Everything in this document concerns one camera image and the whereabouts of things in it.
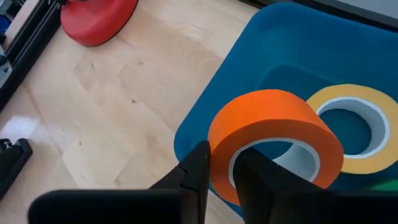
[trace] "red plastic lid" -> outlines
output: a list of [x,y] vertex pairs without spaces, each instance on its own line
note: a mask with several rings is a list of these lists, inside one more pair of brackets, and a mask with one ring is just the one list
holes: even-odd
[[69,1],[61,10],[65,32],[78,43],[93,47],[115,36],[136,9],[138,0]]

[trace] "blue container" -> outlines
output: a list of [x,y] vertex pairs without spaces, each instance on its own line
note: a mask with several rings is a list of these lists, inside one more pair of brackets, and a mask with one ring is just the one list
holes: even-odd
[[10,21],[6,17],[0,16],[0,33],[5,34],[10,24]]
[[[324,87],[352,83],[380,90],[398,101],[397,64],[398,34],[298,4],[265,7],[250,20],[180,125],[174,141],[177,159],[181,161],[199,141],[207,139],[211,121],[225,104],[250,91],[274,88],[307,100]],[[332,110],[321,118],[346,154],[357,154],[368,145],[371,133],[358,115]],[[256,149],[273,159],[289,147],[276,142]],[[330,188],[358,189],[397,177],[397,166],[371,175],[340,174]],[[239,207],[226,203],[241,215]]]

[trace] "wooden floor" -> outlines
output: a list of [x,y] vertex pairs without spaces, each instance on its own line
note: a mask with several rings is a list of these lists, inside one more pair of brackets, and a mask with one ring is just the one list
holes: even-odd
[[[34,150],[0,223],[27,223],[50,190],[142,189],[163,177],[177,164],[179,124],[256,11],[238,0],[141,0],[95,48],[60,29],[0,114],[0,137]],[[209,194],[206,222],[242,220]]]

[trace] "tape roll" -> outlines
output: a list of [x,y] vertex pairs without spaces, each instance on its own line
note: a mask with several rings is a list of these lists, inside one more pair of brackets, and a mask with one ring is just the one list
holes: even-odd
[[369,190],[379,190],[379,191],[398,191],[398,180],[387,180],[372,187]]
[[239,205],[233,166],[239,153],[269,141],[292,142],[274,161],[320,187],[328,187],[343,164],[343,149],[328,126],[301,98],[282,90],[254,91],[225,105],[210,125],[210,180],[218,195]]
[[371,174],[398,159],[398,104],[390,96],[370,87],[344,84],[318,91],[307,103],[319,115],[328,110],[344,109],[358,114],[368,123],[371,129],[369,146],[358,155],[344,155],[342,172]]

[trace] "orange tape roll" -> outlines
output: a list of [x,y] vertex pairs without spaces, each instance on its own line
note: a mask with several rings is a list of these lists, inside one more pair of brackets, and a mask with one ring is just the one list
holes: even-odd
[[327,188],[343,165],[343,148],[328,126],[301,98],[282,90],[260,90],[225,105],[210,125],[210,180],[218,195],[239,205],[233,166],[239,153],[262,142],[292,147],[274,159],[296,175]]

